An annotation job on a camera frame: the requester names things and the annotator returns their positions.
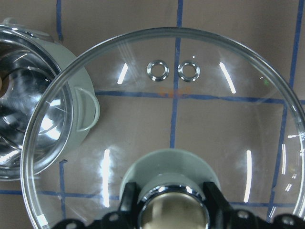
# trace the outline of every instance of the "metal ring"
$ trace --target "metal ring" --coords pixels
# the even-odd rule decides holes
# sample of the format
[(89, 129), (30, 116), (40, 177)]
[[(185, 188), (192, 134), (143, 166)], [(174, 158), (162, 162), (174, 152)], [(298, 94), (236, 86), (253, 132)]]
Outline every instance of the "metal ring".
[[(183, 68), (187, 65), (192, 66), (196, 72), (195, 75), (192, 77), (187, 77), (186, 75), (184, 75), (183, 73)], [(182, 62), (179, 66), (178, 66), (178, 74), (180, 76), (180, 78), (186, 82), (192, 82), (195, 81), (196, 79), (198, 79), (199, 74), (200, 74), (200, 67), (198, 66), (198, 64), (194, 61), (184, 61)]]
[[(153, 73), (152, 73), (152, 68), (158, 64), (162, 65), (164, 67), (164, 72), (161, 76), (156, 76), (156, 75), (153, 75)], [(168, 77), (169, 68), (164, 61), (160, 61), (160, 60), (152, 61), (147, 65), (147, 74), (148, 74), (149, 78), (151, 78), (153, 81), (163, 81)]]

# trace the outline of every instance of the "transparent pot lid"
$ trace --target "transparent pot lid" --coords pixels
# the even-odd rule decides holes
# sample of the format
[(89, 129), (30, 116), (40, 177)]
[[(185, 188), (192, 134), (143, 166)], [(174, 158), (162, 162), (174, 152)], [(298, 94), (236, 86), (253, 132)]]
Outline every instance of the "transparent pot lid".
[[(99, 121), (36, 174), (33, 149), (43, 114), (83, 66), (101, 106)], [(124, 174), (135, 161), (174, 148), (203, 159), (233, 207), (268, 221), (281, 213), (303, 218), (304, 117), (279, 73), (228, 38), (187, 28), (112, 38), (62, 71), (34, 111), (21, 168), (28, 213), (38, 228), (65, 218), (89, 225), (118, 207)]]

